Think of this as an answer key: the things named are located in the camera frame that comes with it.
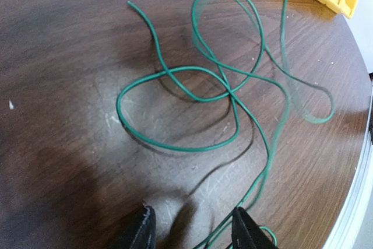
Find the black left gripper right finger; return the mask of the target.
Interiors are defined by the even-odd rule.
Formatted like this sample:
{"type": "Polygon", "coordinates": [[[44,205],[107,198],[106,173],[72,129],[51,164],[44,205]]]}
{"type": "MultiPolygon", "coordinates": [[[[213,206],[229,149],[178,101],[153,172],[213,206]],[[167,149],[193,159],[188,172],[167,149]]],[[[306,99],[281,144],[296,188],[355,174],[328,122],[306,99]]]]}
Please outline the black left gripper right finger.
{"type": "Polygon", "coordinates": [[[278,249],[275,234],[257,225],[242,207],[233,210],[231,241],[233,249],[278,249]]]}

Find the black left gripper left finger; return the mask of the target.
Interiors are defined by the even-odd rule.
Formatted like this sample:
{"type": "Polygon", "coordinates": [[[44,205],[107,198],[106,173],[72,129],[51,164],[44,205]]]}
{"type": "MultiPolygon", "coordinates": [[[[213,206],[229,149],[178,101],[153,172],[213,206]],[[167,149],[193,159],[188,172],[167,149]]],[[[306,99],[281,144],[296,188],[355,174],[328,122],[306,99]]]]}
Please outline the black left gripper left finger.
{"type": "Polygon", "coordinates": [[[112,243],[112,248],[156,248],[156,213],[143,205],[129,226],[112,243]]]}

